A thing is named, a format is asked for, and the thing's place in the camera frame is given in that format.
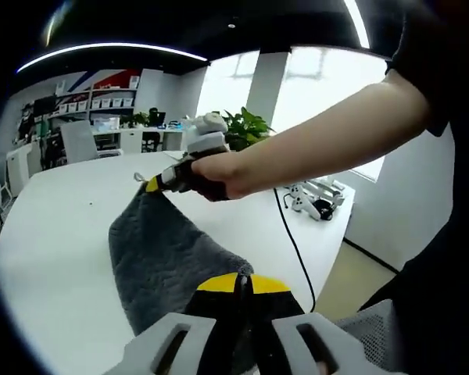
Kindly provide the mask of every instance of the ceiling light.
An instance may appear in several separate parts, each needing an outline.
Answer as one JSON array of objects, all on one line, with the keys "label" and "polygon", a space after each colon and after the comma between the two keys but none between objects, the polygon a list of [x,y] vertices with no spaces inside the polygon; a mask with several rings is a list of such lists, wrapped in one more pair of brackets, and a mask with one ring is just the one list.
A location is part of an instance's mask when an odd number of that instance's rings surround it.
[{"label": "ceiling light", "polygon": [[63,53],[67,52],[73,52],[73,51],[78,51],[80,49],[88,49],[88,48],[100,48],[100,47],[130,47],[130,48],[143,48],[143,49],[152,49],[155,51],[163,51],[163,52],[169,52],[169,53],[175,53],[176,55],[183,55],[187,57],[191,57],[192,59],[197,59],[200,61],[206,61],[204,57],[193,55],[191,53],[183,52],[183,51],[178,51],[177,49],[172,49],[172,48],[167,48],[167,47],[160,47],[158,45],[140,45],[138,43],[119,43],[119,42],[111,42],[111,43],[92,43],[89,45],[75,45],[73,47],[68,47],[68,48],[63,48],[59,49],[54,52],[47,53],[45,55],[42,55],[40,57],[37,57],[34,60],[31,60],[30,62],[27,62],[23,66],[21,66],[16,73],[20,72],[21,70],[26,69],[29,66],[32,66],[33,64],[39,63],[42,60],[49,59],[51,57],[61,55]]},{"label": "ceiling light", "polygon": [[52,35],[52,28],[54,27],[54,22],[55,22],[55,15],[52,16],[52,18],[50,19],[50,22],[48,23],[47,35],[45,38],[45,46],[47,46],[48,43],[50,43],[50,37]]},{"label": "ceiling light", "polygon": [[365,24],[361,18],[360,10],[356,4],[356,0],[344,0],[345,6],[349,11],[349,15],[353,19],[354,27],[356,28],[356,33],[358,34],[358,39],[360,39],[360,45],[363,48],[370,48],[370,43],[368,42],[367,30],[365,29]]}]

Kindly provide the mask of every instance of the person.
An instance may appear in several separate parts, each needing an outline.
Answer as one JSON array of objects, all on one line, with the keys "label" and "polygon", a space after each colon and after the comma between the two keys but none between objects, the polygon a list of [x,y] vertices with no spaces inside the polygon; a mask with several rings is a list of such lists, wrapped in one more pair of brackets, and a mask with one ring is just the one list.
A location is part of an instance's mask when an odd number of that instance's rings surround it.
[{"label": "person", "polygon": [[368,163],[425,130],[440,136],[449,122],[455,142],[449,221],[364,307],[393,300],[408,373],[464,373],[469,370],[469,1],[411,4],[382,82],[241,152],[195,161],[192,169],[224,182],[228,197],[237,199]]}]

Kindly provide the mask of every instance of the human arm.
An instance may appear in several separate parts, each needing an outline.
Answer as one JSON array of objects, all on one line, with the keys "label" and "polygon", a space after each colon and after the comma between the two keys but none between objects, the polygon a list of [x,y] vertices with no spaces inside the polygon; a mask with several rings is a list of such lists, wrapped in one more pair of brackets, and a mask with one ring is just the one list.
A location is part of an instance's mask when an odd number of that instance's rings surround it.
[{"label": "human arm", "polygon": [[425,128],[448,122],[452,49],[445,28],[423,9],[408,12],[386,78],[305,123],[238,153],[193,163],[226,184],[230,198],[339,172],[399,147]]},{"label": "human arm", "polygon": [[305,123],[241,152],[201,159],[193,170],[224,181],[228,196],[240,198],[368,163],[417,136],[429,116],[425,97],[391,70]]}]

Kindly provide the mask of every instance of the floor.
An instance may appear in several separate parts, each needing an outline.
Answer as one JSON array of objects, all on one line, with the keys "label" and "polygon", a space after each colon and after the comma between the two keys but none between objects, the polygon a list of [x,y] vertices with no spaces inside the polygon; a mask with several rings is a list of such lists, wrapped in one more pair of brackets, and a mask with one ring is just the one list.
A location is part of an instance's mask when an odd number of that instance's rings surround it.
[{"label": "floor", "polygon": [[351,316],[394,276],[390,270],[342,242],[314,311],[332,322]]}]

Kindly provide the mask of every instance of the black sleeve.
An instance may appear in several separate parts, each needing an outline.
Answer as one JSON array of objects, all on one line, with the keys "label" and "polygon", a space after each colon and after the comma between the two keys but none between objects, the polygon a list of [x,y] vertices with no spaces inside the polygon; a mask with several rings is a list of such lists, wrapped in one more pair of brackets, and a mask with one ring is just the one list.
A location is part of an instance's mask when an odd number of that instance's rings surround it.
[{"label": "black sleeve", "polygon": [[428,8],[407,9],[398,50],[388,62],[429,101],[432,121],[428,130],[440,136],[449,122],[450,95],[455,75],[449,28]]}]

